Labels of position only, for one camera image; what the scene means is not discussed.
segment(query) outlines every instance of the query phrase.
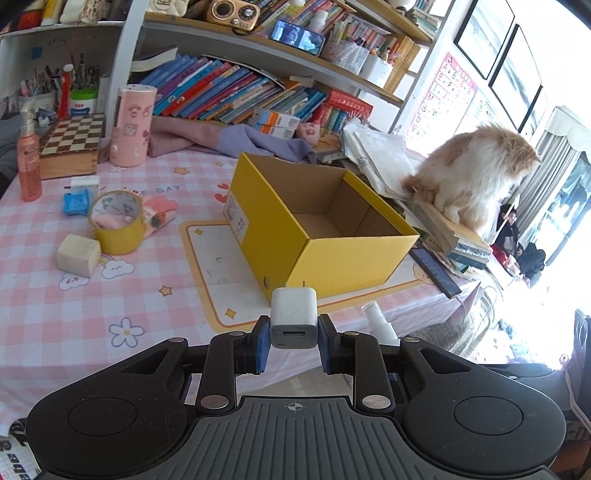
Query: curtain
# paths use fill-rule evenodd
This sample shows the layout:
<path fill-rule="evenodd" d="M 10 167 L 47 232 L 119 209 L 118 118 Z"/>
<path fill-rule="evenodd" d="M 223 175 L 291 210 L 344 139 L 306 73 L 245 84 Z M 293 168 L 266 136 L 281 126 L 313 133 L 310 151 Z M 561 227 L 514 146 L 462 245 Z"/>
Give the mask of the curtain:
<path fill-rule="evenodd" d="M 520 185 L 519 240 L 527 244 L 550 203 L 556 198 L 562 185 L 574 168 L 581 152 L 575 150 L 567 136 L 559 137 L 544 132 L 537 145 L 541 165 Z"/>

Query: phone screen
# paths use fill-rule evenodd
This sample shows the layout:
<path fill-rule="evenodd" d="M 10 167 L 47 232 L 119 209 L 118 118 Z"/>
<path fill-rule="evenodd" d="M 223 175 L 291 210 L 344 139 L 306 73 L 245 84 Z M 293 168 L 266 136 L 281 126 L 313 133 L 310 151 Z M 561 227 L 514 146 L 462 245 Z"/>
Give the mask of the phone screen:
<path fill-rule="evenodd" d="M 277 20 L 271 39 L 300 50 L 319 55 L 324 45 L 324 36 L 319 33 L 306 30 L 283 20 Z"/>

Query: open box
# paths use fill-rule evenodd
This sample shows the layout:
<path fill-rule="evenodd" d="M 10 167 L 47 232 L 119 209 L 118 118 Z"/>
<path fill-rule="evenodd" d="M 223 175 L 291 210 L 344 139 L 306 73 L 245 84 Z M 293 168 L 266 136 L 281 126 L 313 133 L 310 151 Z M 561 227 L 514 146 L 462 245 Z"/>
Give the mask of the open box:
<path fill-rule="evenodd" d="M 277 287 L 319 298 L 383 284 L 418 233 L 344 168 L 241 154 L 224 209 L 267 299 Z"/>

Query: checkered board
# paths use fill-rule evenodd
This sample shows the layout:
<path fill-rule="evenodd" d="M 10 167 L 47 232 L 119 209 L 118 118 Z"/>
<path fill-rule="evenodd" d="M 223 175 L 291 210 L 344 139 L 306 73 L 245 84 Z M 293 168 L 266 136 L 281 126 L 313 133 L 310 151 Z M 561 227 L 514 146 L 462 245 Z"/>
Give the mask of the checkered board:
<path fill-rule="evenodd" d="M 104 119 L 99 113 L 56 122 L 41 140 L 41 156 L 98 150 Z"/>

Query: yellow tape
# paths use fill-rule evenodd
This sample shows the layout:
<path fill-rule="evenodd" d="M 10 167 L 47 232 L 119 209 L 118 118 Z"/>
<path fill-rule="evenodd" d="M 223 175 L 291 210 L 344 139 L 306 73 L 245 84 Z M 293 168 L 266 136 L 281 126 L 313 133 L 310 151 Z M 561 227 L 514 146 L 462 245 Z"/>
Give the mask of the yellow tape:
<path fill-rule="evenodd" d="M 97 215 L 127 215 L 134 220 L 118 229 L 101 228 Z M 144 240 L 144 207 L 138 195 L 125 190 L 114 190 L 98 197 L 88 212 L 88 222 L 106 255 L 126 255 L 136 250 Z"/>

